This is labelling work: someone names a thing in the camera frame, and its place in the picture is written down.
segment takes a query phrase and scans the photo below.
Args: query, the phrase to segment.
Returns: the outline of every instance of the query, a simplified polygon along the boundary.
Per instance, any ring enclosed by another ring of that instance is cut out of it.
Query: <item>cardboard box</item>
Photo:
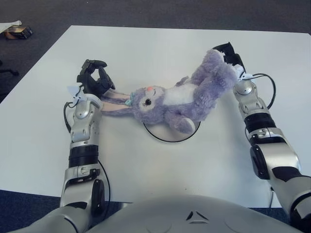
[[[4,36],[8,39],[27,39],[33,34],[33,31],[28,26],[19,25],[9,27],[3,33]]]

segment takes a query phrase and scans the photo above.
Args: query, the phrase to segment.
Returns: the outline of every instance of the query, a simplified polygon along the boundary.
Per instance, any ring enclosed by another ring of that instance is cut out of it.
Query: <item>stuffed bunny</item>
[[[126,95],[109,90],[102,96],[102,112],[110,116],[132,114],[147,124],[165,121],[182,133],[193,133],[193,122],[205,120],[216,99],[238,81],[236,69],[217,50],[209,50],[192,77],[174,87],[149,86]]]

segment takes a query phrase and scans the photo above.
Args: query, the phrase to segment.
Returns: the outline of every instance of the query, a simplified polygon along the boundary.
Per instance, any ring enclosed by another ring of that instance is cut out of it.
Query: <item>black circular mark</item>
[[[155,136],[152,132],[150,132],[150,131],[148,130],[148,128],[147,128],[147,126],[145,125],[145,123],[143,123],[143,125],[145,126],[145,129],[148,131],[148,133],[150,133],[150,134],[151,134],[153,137],[155,137],[156,139],[158,139],[158,140],[160,140],[160,141],[162,141],[162,142],[176,143],[176,142],[183,142],[183,141],[185,141],[185,140],[191,138],[191,137],[198,131],[198,129],[199,129],[200,125],[201,125],[201,122],[199,122],[199,125],[198,125],[198,127],[196,128],[196,130],[193,132],[193,134],[191,134],[189,137],[187,137],[187,138],[185,138],[185,139],[183,139],[183,140],[179,140],[179,141],[167,141],[167,140],[164,140],[164,139],[162,139],[162,138],[159,138],[159,137]]]

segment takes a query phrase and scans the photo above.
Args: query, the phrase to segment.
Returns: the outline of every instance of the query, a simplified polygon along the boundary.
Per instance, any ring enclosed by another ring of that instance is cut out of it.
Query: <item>wire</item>
[[[82,87],[82,86],[83,86],[83,85],[80,85],[80,86],[79,86],[79,91],[77,92],[77,94],[75,94],[76,97],[77,97],[78,94],[80,93],[81,87]],[[79,102],[79,100],[77,100],[76,104],[73,105],[73,106],[70,106],[70,104],[73,103],[73,102],[66,102],[65,105],[64,105],[64,121],[65,121],[66,128],[67,128],[67,130],[68,130],[69,133],[70,133],[70,131],[71,131],[71,126],[69,125],[68,120],[67,120],[66,109],[67,109],[67,107],[69,107],[69,108],[74,108],[75,106],[77,106],[78,102]]]
[[[243,74],[245,74],[245,70],[241,73],[241,75],[239,76],[239,79],[242,77]]]
[[[244,129],[244,133],[245,133],[245,137],[246,137],[247,141],[248,141],[249,143],[251,143],[250,140],[248,139],[248,136],[247,136],[247,133],[246,133],[246,126],[245,126],[245,129]]]
[[[272,194],[271,194],[271,199],[270,199],[269,208],[271,208],[271,206],[272,206],[272,201],[273,201],[273,197],[274,197],[274,190],[273,190],[273,188],[270,187],[270,190],[271,190]]]
[[[191,134],[189,137],[186,137],[186,138],[184,138],[184,139],[182,139],[182,140],[178,140],[178,141],[168,141],[168,140],[164,140],[164,139],[162,139],[162,138],[159,138],[159,137],[155,136],[155,135],[148,129],[148,127],[147,127],[147,125],[145,125],[145,123],[143,123],[143,125],[145,126],[145,129],[148,131],[148,133],[150,133],[150,134],[151,134],[153,137],[155,137],[156,139],[158,139],[158,140],[160,140],[160,141],[162,141],[162,142],[175,143],[175,142],[183,142],[183,141],[185,141],[185,140],[191,138],[191,137],[198,131],[198,129],[199,129],[200,125],[201,125],[201,122],[199,121],[198,127],[195,129],[195,131],[193,132],[193,134]]]
[[[260,78],[260,77],[268,77],[272,83],[272,86],[273,86],[273,96],[272,96],[272,99],[270,101],[270,103],[268,104],[267,108],[270,109],[274,103],[274,100],[276,98],[276,83],[274,82],[274,80],[267,74],[263,74],[263,73],[258,73],[258,74],[253,74],[253,78],[250,78],[250,79],[257,79],[257,78]]]
[[[98,163],[101,165],[101,167],[102,167],[102,169],[103,169],[103,171],[105,173],[105,176],[106,176],[106,179],[107,179],[107,183],[108,183],[108,190],[109,190],[108,205],[107,205],[107,208],[106,208],[106,211],[105,211],[105,214],[104,214],[104,218],[103,218],[103,220],[105,220],[106,216],[107,216],[107,213],[108,213],[108,210],[109,210],[109,205],[110,205],[111,189],[110,189],[110,182],[109,182],[106,170],[105,170],[105,168],[103,167],[102,163],[99,160],[98,160]]]
[[[64,105],[64,121],[65,121],[66,128],[67,128],[69,133],[71,131],[71,126],[69,125],[68,120],[67,120],[66,109],[67,109],[67,107],[69,107],[70,103],[72,103],[72,102],[66,102],[65,105]]]

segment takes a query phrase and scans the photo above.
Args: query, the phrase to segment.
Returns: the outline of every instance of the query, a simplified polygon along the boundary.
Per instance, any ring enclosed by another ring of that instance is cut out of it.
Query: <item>gray carpet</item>
[[[0,68],[20,72],[18,77],[0,74],[0,101],[70,25],[310,33],[311,3],[310,0],[0,0],[0,22],[16,20],[29,25],[34,35],[27,40],[6,40],[0,35],[0,60],[4,63]],[[58,203],[59,198],[0,191],[0,233],[31,224]],[[115,203],[110,214],[117,209]],[[281,209],[256,210],[287,221]]]

